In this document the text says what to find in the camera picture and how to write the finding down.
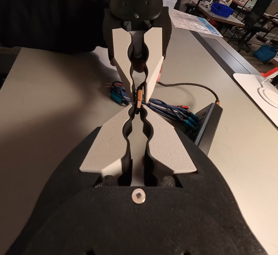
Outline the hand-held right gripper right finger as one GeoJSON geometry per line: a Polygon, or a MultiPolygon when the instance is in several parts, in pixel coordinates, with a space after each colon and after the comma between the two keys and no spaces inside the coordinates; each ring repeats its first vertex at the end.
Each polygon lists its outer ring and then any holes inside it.
{"type": "Polygon", "coordinates": [[[164,177],[197,171],[176,129],[146,105],[140,118],[147,137],[144,154],[144,185],[158,186],[164,177]]]}

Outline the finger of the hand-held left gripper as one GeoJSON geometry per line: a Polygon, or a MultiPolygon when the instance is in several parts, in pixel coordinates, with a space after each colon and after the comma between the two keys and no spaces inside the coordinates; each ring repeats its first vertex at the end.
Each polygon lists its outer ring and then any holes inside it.
{"type": "Polygon", "coordinates": [[[132,64],[130,50],[132,46],[131,34],[122,28],[112,30],[113,62],[119,73],[123,86],[132,103],[135,102],[135,86],[132,78],[132,64]]]}
{"type": "Polygon", "coordinates": [[[162,55],[162,28],[152,27],[144,34],[144,44],[148,51],[146,60],[146,79],[144,85],[145,103],[148,103],[154,91],[161,66],[164,60],[162,55]]]}

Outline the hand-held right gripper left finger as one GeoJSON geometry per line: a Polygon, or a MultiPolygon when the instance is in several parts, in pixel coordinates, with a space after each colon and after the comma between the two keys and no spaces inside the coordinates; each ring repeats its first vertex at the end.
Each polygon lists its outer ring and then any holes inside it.
{"type": "Polygon", "coordinates": [[[133,160],[130,141],[132,132],[133,104],[129,104],[104,123],[92,143],[79,170],[86,173],[111,175],[118,185],[130,186],[133,160]]]}

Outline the black usb hub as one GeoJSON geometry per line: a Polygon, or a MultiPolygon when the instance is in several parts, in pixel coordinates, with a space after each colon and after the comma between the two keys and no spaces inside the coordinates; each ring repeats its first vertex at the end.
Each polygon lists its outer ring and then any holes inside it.
{"type": "Polygon", "coordinates": [[[197,129],[192,131],[189,138],[208,155],[212,145],[223,109],[216,103],[204,107],[195,115],[199,119],[197,129]]]}

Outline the person's left forearm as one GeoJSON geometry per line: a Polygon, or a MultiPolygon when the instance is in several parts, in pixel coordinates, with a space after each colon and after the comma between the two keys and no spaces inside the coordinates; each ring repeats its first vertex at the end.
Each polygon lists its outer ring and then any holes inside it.
{"type": "Polygon", "coordinates": [[[65,54],[107,48],[103,38],[108,0],[0,0],[0,41],[65,54]]]}

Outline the person's left hand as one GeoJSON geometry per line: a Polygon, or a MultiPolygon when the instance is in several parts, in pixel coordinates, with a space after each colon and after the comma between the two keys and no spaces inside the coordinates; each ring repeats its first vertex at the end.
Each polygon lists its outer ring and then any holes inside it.
{"type": "MultiPolygon", "coordinates": [[[[136,71],[138,73],[144,72],[145,60],[143,60],[142,58],[132,58],[131,63],[133,65],[134,71],[136,71]]],[[[163,65],[161,65],[161,68],[159,70],[158,77],[157,77],[157,80],[156,80],[157,83],[160,81],[162,68],[163,68],[163,65]]]]}

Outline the blue white paper sheet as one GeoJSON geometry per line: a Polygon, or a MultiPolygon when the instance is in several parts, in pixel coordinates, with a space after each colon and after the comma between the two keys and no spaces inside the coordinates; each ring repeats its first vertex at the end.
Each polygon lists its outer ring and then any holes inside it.
{"type": "Polygon", "coordinates": [[[206,19],[173,9],[170,18],[176,28],[223,37],[206,19]]]}

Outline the small blue bin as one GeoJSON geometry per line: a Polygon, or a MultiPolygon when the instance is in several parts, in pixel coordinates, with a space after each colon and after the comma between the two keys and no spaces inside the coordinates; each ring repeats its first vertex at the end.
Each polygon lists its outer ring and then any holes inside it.
{"type": "Polygon", "coordinates": [[[230,8],[227,5],[218,3],[218,2],[214,2],[211,6],[211,12],[220,16],[220,17],[225,17],[228,18],[229,16],[231,16],[234,12],[234,9],[230,8]]]}

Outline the work table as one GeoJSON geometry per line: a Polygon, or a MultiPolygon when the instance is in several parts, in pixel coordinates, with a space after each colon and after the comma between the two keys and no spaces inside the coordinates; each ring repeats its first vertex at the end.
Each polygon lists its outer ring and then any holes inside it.
{"type": "Polygon", "coordinates": [[[198,12],[202,13],[207,21],[210,23],[216,22],[217,23],[217,30],[221,30],[223,27],[227,26],[235,26],[235,27],[244,27],[245,24],[239,21],[237,18],[230,15],[228,18],[222,17],[219,15],[214,14],[210,7],[204,7],[202,5],[198,6],[198,12]]]}

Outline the white document stand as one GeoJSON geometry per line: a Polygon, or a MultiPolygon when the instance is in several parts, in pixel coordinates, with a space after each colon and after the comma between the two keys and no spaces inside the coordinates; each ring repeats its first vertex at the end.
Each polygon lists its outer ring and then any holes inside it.
{"type": "Polygon", "coordinates": [[[277,77],[277,72],[268,77],[254,74],[233,74],[234,80],[276,128],[278,128],[277,77]]]}

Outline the black office chair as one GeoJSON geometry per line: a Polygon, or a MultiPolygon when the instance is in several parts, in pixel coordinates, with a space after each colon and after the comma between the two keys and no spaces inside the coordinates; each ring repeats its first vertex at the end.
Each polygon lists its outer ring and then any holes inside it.
{"type": "Polygon", "coordinates": [[[237,52],[240,52],[246,47],[246,53],[249,53],[251,50],[249,47],[249,41],[251,38],[259,32],[267,31],[267,29],[264,28],[266,22],[261,20],[272,1],[273,0],[257,0],[252,10],[249,11],[243,19],[244,27],[239,27],[227,41],[227,43],[230,43],[231,41],[238,42],[237,52]]]}

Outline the blue bag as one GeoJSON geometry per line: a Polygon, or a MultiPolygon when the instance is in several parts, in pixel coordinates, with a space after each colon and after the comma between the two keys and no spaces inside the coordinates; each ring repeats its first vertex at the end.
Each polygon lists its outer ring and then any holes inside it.
{"type": "Polygon", "coordinates": [[[276,57],[278,52],[277,47],[270,45],[262,45],[258,50],[253,53],[253,56],[261,62],[269,62],[276,57]]]}

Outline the orange traffic cone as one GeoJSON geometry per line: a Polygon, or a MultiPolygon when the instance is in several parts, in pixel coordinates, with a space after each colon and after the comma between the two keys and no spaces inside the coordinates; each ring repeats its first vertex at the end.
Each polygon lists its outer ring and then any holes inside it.
{"type": "Polygon", "coordinates": [[[262,72],[261,72],[261,75],[262,75],[264,78],[267,78],[267,77],[269,77],[269,76],[271,76],[272,74],[277,73],[277,72],[278,72],[278,67],[275,67],[275,68],[273,68],[272,70],[270,70],[270,71],[268,71],[268,72],[266,72],[266,73],[262,73],[262,72]]]}

